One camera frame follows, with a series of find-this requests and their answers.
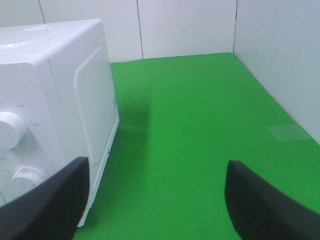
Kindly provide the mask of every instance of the green mat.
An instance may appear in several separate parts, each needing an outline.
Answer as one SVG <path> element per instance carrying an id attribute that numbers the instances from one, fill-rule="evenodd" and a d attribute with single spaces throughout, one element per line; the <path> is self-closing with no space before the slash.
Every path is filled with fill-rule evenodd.
<path id="1" fill-rule="evenodd" d="M 320 146 L 233 54 L 111 67 L 120 125 L 75 240 L 239 240 L 230 159 L 320 212 Z"/>

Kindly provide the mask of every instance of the white appliance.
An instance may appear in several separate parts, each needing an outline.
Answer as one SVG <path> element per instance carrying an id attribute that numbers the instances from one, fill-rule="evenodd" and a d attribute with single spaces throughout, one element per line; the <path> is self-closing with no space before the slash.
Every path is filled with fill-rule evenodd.
<path id="1" fill-rule="evenodd" d="M 118 124 L 100 20 L 0 28 L 0 205 L 89 157 L 82 226 Z"/>

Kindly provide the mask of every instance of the white plastic housing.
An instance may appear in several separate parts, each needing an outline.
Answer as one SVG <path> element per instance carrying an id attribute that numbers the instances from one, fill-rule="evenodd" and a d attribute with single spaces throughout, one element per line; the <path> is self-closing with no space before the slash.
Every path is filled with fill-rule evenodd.
<path id="1" fill-rule="evenodd" d="M 0 205 L 89 157 L 83 225 L 119 124 L 102 22 L 0 28 Z"/>

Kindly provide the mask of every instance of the green floor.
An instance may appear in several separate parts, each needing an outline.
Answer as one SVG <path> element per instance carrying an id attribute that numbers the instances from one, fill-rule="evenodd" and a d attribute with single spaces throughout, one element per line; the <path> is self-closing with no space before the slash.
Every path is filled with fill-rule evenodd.
<path id="1" fill-rule="evenodd" d="M 320 212 L 320 146 L 231 53 L 112 64 L 120 125 L 75 240 L 239 240 L 230 159 Z"/>

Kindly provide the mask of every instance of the white wall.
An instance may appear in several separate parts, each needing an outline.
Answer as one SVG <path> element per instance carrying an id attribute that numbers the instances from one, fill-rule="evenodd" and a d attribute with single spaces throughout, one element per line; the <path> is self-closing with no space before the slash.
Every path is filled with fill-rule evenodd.
<path id="1" fill-rule="evenodd" d="M 232 52 L 236 0 L 138 0 L 144 58 Z"/>
<path id="2" fill-rule="evenodd" d="M 320 143 L 320 1 L 238 0 L 234 53 Z"/>
<path id="3" fill-rule="evenodd" d="M 101 19 L 111 62 L 142 58 L 136 0 L 40 0 L 46 23 Z"/>
<path id="4" fill-rule="evenodd" d="M 38 0 L 0 0 L 0 28 L 43 23 Z"/>

